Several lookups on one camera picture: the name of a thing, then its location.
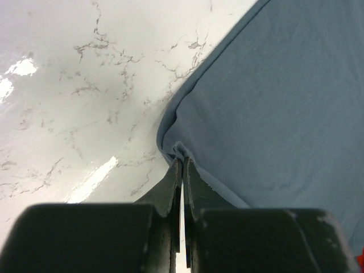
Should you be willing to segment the grey-blue t-shirt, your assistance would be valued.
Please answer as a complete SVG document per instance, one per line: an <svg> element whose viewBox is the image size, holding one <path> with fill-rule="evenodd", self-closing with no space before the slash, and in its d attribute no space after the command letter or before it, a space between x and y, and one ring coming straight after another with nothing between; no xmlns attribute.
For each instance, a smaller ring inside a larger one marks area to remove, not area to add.
<svg viewBox="0 0 364 273"><path fill-rule="evenodd" d="M317 208L363 248L363 2L258 1L172 97L156 142L239 208Z"/></svg>

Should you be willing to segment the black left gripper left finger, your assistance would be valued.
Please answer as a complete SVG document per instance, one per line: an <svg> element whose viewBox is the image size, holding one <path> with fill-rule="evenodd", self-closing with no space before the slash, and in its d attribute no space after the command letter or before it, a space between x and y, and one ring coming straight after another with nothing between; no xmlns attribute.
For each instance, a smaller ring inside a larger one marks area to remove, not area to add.
<svg viewBox="0 0 364 273"><path fill-rule="evenodd" d="M133 203L37 204L15 221L2 272L175 272L182 163Z"/></svg>

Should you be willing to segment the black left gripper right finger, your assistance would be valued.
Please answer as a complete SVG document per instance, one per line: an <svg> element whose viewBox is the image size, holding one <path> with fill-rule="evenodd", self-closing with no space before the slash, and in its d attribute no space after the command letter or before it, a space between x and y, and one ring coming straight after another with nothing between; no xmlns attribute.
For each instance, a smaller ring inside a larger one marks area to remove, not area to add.
<svg viewBox="0 0 364 273"><path fill-rule="evenodd" d="M192 272L359 272L338 221L319 209L238 209L183 164Z"/></svg>

